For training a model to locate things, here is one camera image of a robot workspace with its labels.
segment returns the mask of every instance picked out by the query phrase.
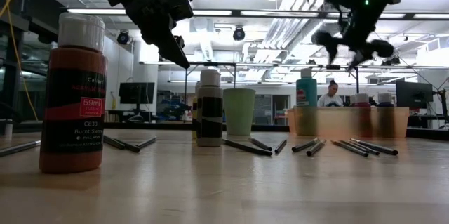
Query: white bottle cap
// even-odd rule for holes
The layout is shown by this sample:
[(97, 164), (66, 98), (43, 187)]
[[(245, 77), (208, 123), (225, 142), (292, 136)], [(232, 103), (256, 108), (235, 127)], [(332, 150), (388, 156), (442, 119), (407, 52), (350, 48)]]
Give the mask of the white bottle cap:
[(311, 78), (311, 68), (301, 69), (301, 78)]
[(379, 95), (377, 95), (377, 99), (379, 100), (379, 103), (391, 103), (391, 94), (379, 93)]
[(201, 70), (201, 86), (217, 86), (220, 87), (221, 74), (216, 69)]
[(201, 87), (201, 82), (198, 81), (198, 82), (196, 83), (196, 85), (195, 85), (195, 94), (198, 95), (198, 90), (199, 90), (200, 87)]
[(366, 93), (359, 93), (356, 95), (356, 104), (360, 103), (368, 103), (370, 98), (368, 97), (368, 94)]
[(99, 17), (62, 13), (59, 15), (58, 46), (81, 46), (103, 51), (105, 24)]
[(356, 96), (355, 95), (351, 95), (351, 97), (349, 97), (349, 100), (351, 102), (351, 105), (356, 103)]

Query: wooden table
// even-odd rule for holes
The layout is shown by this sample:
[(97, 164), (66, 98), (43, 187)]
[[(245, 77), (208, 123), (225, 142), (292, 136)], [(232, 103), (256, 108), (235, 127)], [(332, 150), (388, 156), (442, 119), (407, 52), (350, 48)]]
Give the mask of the wooden table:
[[(38, 170), (39, 149), (0, 158), (0, 223), (448, 223), (449, 145), (385, 141), (399, 156), (363, 158), (326, 143), (315, 157), (290, 148), (307, 139), (254, 133), (279, 156), (229, 146), (200, 148), (188, 131), (106, 130), (139, 142), (140, 154), (105, 146), (100, 169)], [(40, 133), (15, 136), (15, 142)], [(0, 139), (1, 147), (5, 143)]]

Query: woman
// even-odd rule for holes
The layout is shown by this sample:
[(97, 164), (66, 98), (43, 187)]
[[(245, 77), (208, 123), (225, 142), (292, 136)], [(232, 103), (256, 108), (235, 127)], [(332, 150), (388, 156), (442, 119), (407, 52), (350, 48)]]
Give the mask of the woman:
[(338, 84), (331, 81), (328, 87), (327, 94), (324, 94), (318, 99), (318, 107), (332, 107), (343, 106), (343, 100), (336, 95), (338, 91)]

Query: black marker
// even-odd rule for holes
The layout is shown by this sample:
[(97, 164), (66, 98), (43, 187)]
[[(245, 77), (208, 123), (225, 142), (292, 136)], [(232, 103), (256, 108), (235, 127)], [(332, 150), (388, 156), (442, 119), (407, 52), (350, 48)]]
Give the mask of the black marker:
[(309, 141), (308, 143), (296, 145), (295, 147), (292, 147), (292, 151), (293, 152), (299, 152), (301, 150), (305, 150), (308, 147), (315, 145), (318, 141), (319, 141), (319, 139), (315, 138), (315, 139)]
[(367, 156), (368, 156), (368, 153), (367, 153), (367, 152), (357, 150), (356, 148), (353, 148), (353, 147), (348, 146), (348, 145), (346, 145), (346, 144), (343, 144), (343, 143), (341, 143), (341, 142), (337, 142), (337, 141), (334, 141), (334, 140), (333, 140), (332, 143), (335, 144), (335, 145), (337, 145), (338, 147), (342, 147), (342, 148), (347, 149), (347, 150), (349, 150), (349, 151), (352, 151), (352, 152), (354, 152), (354, 153), (356, 153), (356, 154), (359, 154), (359, 155), (361, 155), (361, 156), (363, 156), (363, 157), (367, 157)]
[(351, 140), (356, 142), (356, 143), (358, 143), (358, 144), (362, 144), (363, 146), (370, 147), (370, 148), (372, 148), (374, 150), (377, 150), (377, 151), (385, 153), (385, 154), (397, 155), (399, 153), (398, 150), (393, 150), (393, 149), (388, 148), (388, 147), (382, 147), (382, 146), (379, 146), (379, 145), (376, 145), (376, 144), (366, 143), (364, 141), (353, 139), (353, 138), (351, 138)]
[(115, 140), (118, 141), (119, 143), (125, 145), (125, 148), (126, 148), (127, 150), (130, 150), (130, 151), (132, 151), (132, 152), (134, 152), (134, 153), (140, 152), (140, 148), (139, 148), (139, 147), (136, 147), (136, 146), (134, 146), (134, 145), (132, 145), (132, 144), (129, 144), (129, 143), (124, 142), (124, 141), (119, 140), (119, 139), (115, 139)]
[(240, 150), (248, 151), (248, 152), (251, 152), (251, 153), (254, 153), (254, 154), (261, 154), (261, 155), (267, 155), (267, 156), (271, 156), (273, 154), (271, 151), (260, 150), (260, 149), (254, 148), (254, 147), (250, 147), (250, 146), (247, 146), (247, 145), (243, 145), (243, 144), (240, 144), (240, 143), (233, 142), (231, 140), (223, 139), (223, 141), (228, 146), (235, 147), (235, 148), (238, 148)]
[(106, 144), (111, 145), (112, 147), (116, 147), (119, 150), (124, 150), (125, 149), (125, 145), (118, 142), (117, 140), (110, 138), (108, 136), (103, 136), (103, 142)]
[(310, 150), (307, 150), (307, 156), (311, 157), (313, 156), (315, 153), (317, 153), (323, 146), (324, 143), (326, 142), (326, 140), (323, 141), (319, 141), (317, 144), (315, 144)]
[(281, 141), (281, 143), (279, 143), (279, 145), (276, 147), (276, 149), (274, 150), (274, 152), (275, 152), (276, 154), (281, 153), (282, 149), (286, 146), (286, 144), (287, 144), (287, 139)]
[(263, 149), (263, 150), (268, 150), (268, 151), (272, 151), (272, 150), (273, 150), (272, 147), (268, 147), (265, 143), (260, 142), (259, 140), (256, 140), (256, 139), (254, 139), (254, 138), (251, 138), (251, 142), (252, 142), (254, 145), (260, 147), (260, 148)]
[(32, 141), (29, 143), (23, 143), (12, 147), (6, 147), (0, 150), (0, 157), (7, 156), (9, 154), (14, 154), (23, 150), (29, 150), (30, 148), (39, 146), (41, 144), (40, 140)]
[(153, 144), (156, 142), (157, 137), (154, 136), (153, 138), (150, 138), (148, 140), (142, 141), (141, 143), (136, 144), (135, 146), (142, 149), (150, 144)]
[(371, 153), (371, 154), (375, 154), (375, 155), (379, 155), (379, 154), (380, 154), (379, 151), (374, 150), (374, 149), (369, 148), (369, 147), (366, 147), (366, 146), (364, 146), (364, 145), (362, 145), (362, 144), (359, 144), (359, 143), (356, 143), (356, 142), (352, 142), (351, 144), (352, 144), (352, 145), (355, 145), (355, 146), (358, 146), (358, 147), (361, 147), (361, 148), (365, 149), (366, 151), (368, 151), (368, 152)]
[(367, 151), (364, 147), (359, 147), (359, 146), (354, 145), (354, 144), (352, 144), (350, 142), (347, 142), (345, 140), (341, 140), (340, 142), (343, 143), (343, 144), (346, 144), (348, 146), (351, 146), (351, 147), (353, 147), (353, 148), (355, 148), (357, 150), (360, 150), (360, 151), (363, 151), (363, 152), (367, 152), (369, 154), (369, 151)]

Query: robotic arm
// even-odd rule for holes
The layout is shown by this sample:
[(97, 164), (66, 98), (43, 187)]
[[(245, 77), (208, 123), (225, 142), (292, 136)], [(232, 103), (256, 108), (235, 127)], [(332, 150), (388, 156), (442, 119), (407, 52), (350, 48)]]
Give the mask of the robotic arm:
[(187, 69), (187, 61), (182, 47), (182, 37), (174, 37), (171, 30), (176, 22), (193, 16), (189, 0), (108, 0), (111, 6), (122, 4), (126, 15), (142, 32), (147, 44), (159, 48), (159, 54)]
[[(366, 60), (373, 59), (373, 53), (382, 58), (389, 58), (394, 53), (394, 47), (383, 40), (366, 42), (369, 34), (375, 31), (375, 25), (387, 4), (398, 4), (401, 0), (326, 0), (339, 12), (339, 26), (342, 38), (332, 37), (328, 32), (318, 31), (312, 37), (317, 45), (322, 45), (329, 53), (329, 64), (337, 56), (339, 44), (349, 47), (356, 53), (349, 65), (349, 70)], [(349, 9), (347, 20), (342, 19), (342, 7)]]

